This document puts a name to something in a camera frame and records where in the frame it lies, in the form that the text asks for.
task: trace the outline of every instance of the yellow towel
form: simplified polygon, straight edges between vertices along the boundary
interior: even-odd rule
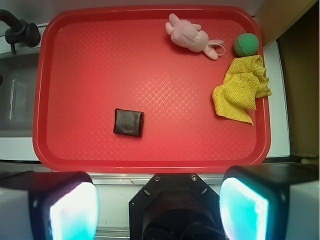
[[[223,84],[212,93],[217,115],[254,125],[245,109],[256,110],[256,98],[272,94],[263,65],[260,55],[239,57],[232,61]]]

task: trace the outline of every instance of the plush toy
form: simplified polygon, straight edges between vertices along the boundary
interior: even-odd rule
[[[192,24],[188,20],[180,20],[174,13],[169,15],[169,21],[165,24],[165,30],[175,44],[195,53],[204,51],[213,60],[217,60],[218,56],[225,53],[226,49],[222,46],[224,41],[209,40],[208,34],[201,30],[201,25]],[[223,53],[217,53],[214,46],[222,47]]]

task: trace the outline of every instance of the bunny ear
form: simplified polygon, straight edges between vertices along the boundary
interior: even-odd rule
[[[169,15],[169,21],[171,25],[174,26],[176,23],[180,22],[180,19],[177,17],[177,15],[175,15],[174,13],[171,13]]]
[[[208,45],[210,46],[221,45],[221,44],[224,44],[224,41],[217,40],[217,39],[208,41]]]

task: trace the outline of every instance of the metal sink basin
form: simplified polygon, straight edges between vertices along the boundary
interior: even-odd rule
[[[39,50],[0,54],[0,137],[32,137]]]

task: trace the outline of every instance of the dark brown square object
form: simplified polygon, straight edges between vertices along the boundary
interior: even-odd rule
[[[144,113],[141,111],[130,111],[115,109],[115,123],[113,132],[115,134],[141,137]]]

